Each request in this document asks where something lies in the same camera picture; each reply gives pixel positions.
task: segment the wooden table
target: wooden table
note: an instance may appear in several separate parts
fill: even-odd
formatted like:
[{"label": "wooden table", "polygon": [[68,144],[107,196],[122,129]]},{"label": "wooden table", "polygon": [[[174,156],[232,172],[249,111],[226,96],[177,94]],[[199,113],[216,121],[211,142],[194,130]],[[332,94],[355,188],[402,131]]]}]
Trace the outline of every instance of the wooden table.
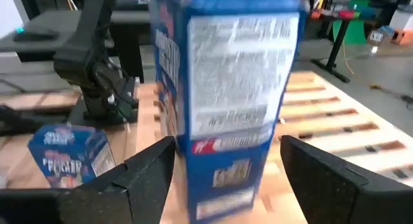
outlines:
[{"label": "wooden table", "polygon": [[[155,89],[155,85],[136,89],[139,121],[130,125],[129,132],[122,127],[106,129],[117,163],[162,138]],[[73,105],[76,98],[76,94],[68,92],[0,100],[15,108],[61,107]],[[316,74],[292,74],[279,118],[254,209],[217,223],[306,223],[279,155],[279,138],[285,134],[413,186],[413,139]],[[0,168],[8,172],[9,188],[48,186],[26,147],[29,138],[30,135],[0,138]],[[177,160],[162,224],[188,223],[178,195],[182,188],[177,182],[182,176],[179,171]]]}]

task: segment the frosted flakes box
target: frosted flakes box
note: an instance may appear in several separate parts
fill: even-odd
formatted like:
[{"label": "frosted flakes box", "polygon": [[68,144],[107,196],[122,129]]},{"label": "frosted flakes box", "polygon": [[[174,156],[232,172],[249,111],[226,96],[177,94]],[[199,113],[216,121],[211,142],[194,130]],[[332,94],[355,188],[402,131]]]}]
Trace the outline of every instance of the frosted flakes box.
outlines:
[{"label": "frosted flakes box", "polygon": [[177,138],[191,223],[252,208],[308,8],[150,0],[162,127]]},{"label": "frosted flakes box", "polygon": [[106,134],[92,127],[43,126],[28,148],[52,188],[74,188],[115,167]]}]

